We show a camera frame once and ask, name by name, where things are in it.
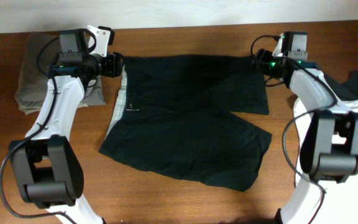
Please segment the black shorts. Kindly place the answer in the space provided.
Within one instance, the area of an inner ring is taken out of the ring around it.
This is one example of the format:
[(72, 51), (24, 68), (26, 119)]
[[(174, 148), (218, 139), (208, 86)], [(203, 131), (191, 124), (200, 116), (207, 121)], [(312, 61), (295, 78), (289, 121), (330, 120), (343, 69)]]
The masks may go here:
[(124, 109), (99, 151), (141, 171), (246, 191), (272, 140), (239, 117), (267, 115), (251, 56), (127, 57)]

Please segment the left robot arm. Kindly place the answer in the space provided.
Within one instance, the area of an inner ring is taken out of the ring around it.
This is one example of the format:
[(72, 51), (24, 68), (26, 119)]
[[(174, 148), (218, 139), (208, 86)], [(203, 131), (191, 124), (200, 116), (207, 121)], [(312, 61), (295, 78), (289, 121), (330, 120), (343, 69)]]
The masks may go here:
[[(39, 115), (22, 140), (12, 141), (0, 168), (0, 196), (14, 216), (31, 219), (56, 216), (62, 223), (104, 223), (83, 194), (84, 174), (70, 146), (73, 120), (91, 81), (118, 77), (124, 57), (109, 53), (114, 31), (109, 27), (62, 30), (48, 70), (47, 93)], [(11, 164), (22, 200), (44, 213), (19, 214), (8, 204), (3, 175)]]

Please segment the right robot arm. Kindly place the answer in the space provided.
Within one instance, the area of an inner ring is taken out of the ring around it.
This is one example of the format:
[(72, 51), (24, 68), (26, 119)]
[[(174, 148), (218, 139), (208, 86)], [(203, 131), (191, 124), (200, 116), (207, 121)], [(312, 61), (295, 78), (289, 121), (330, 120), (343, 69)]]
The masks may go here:
[(273, 51), (254, 52), (257, 69), (296, 95), (293, 119), (300, 149), (291, 199), (275, 223), (358, 223), (358, 97), (343, 100), (340, 86), (308, 61), (308, 34), (285, 31)]

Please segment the folded grey shorts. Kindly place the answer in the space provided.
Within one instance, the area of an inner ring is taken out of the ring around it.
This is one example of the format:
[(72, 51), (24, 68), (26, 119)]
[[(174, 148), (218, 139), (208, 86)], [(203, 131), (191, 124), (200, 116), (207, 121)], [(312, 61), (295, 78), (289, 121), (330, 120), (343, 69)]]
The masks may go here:
[(46, 97), (48, 79), (44, 73), (60, 51), (60, 44), (54, 41), (45, 50), (42, 47), (54, 38), (54, 35), (38, 32), (27, 38), (19, 86), (14, 95), (19, 109), (26, 115), (40, 111)]

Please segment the dark garment pile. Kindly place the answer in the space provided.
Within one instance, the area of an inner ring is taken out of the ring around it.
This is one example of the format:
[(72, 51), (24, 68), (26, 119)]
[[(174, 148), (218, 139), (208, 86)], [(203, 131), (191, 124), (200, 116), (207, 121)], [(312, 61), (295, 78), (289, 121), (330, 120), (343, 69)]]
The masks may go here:
[(343, 83), (338, 83), (328, 74), (324, 74), (324, 79), (340, 100), (358, 100), (358, 71), (350, 71), (348, 79)]

